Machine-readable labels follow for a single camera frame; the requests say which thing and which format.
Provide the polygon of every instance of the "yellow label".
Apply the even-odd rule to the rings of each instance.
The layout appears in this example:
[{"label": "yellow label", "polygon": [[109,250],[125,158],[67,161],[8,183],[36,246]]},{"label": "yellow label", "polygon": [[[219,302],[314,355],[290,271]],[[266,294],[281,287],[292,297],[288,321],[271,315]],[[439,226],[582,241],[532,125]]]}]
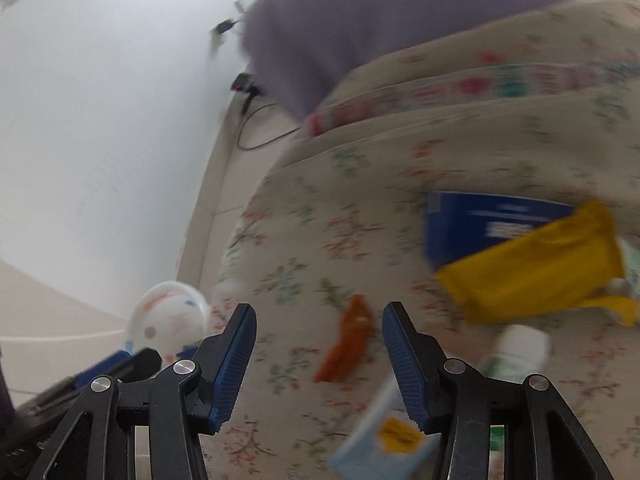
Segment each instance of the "yellow label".
[{"label": "yellow label", "polygon": [[395,417],[388,417],[378,430],[385,453],[415,453],[422,441],[422,433]]}]

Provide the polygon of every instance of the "purple blanket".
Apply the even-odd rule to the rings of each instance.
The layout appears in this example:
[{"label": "purple blanket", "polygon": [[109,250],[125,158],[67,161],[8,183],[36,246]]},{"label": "purple blanket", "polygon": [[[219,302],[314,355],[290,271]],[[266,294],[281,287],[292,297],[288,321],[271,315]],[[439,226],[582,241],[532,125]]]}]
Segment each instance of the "purple blanket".
[{"label": "purple blanket", "polygon": [[303,120],[379,56],[563,0],[258,0],[244,49],[258,83]]}]

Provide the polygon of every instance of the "yellow wrapper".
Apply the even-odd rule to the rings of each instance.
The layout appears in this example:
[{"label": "yellow wrapper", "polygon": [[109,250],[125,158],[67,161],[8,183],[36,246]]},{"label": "yellow wrapper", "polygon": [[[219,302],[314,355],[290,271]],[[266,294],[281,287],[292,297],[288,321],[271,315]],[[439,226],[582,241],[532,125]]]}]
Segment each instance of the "yellow wrapper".
[{"label": "yellow wrapper", "polygon": [[[442,267],[436,274],[471,323],[504,323],[581,306],[613,278],[624,278],[613,218],[600,202],[515,240]],[[633,324],[631,298],[594,298]]]}]

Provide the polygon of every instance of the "white cap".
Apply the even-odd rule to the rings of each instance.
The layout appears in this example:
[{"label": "white cap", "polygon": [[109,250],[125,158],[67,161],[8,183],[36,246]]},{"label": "white cap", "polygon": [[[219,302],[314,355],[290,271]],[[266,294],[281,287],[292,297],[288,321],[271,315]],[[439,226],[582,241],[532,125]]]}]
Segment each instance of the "white cap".
[{"label": "white cap", "polygon": [[524,325],[509,325],[500,334],[494,347],[494,353],[527,362],[533,372],[542,370],[550,351],[551,338],[548,334]]}]

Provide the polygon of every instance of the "white wall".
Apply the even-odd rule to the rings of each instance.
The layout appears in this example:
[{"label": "white wall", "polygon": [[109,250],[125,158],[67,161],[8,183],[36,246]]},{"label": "white wall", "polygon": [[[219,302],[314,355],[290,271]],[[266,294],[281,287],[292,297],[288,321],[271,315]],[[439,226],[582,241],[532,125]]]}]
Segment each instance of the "white wall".
[{"label": "white wall", "polygon": [[123,319],[174,277],[246,63],[234,31],[210,47],[234,1],[21,0],[0,14],[2,260]]}]

